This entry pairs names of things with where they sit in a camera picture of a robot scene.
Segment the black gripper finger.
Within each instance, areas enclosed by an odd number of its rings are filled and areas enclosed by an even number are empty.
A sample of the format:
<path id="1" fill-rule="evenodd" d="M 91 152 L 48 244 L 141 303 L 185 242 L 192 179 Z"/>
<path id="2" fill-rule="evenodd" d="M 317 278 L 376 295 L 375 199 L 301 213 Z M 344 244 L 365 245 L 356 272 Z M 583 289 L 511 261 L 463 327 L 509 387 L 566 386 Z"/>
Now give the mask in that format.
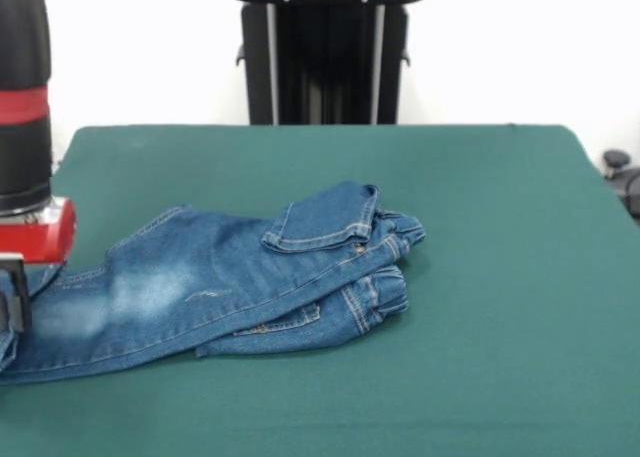
<path id="1" fill-rule="evenodd" d="M 2 259 L 1 270 L 9 275 L 13 287 L 10 297 L 1 292 L 1 330 L 29 331 L 32 314 L 24 260 Z"/>

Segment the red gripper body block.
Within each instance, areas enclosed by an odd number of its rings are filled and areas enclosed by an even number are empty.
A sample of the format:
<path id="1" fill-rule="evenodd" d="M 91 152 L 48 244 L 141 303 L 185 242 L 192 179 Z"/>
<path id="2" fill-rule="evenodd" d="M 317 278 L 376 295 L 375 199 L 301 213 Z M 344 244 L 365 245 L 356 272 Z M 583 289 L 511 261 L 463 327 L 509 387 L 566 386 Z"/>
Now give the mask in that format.
<path id="1" fill-rule="evenodd" d="M 76 212 L 68 197 L 36 201 L 1 197 L 1 269 L 63 263 L 76 231 Z"/>

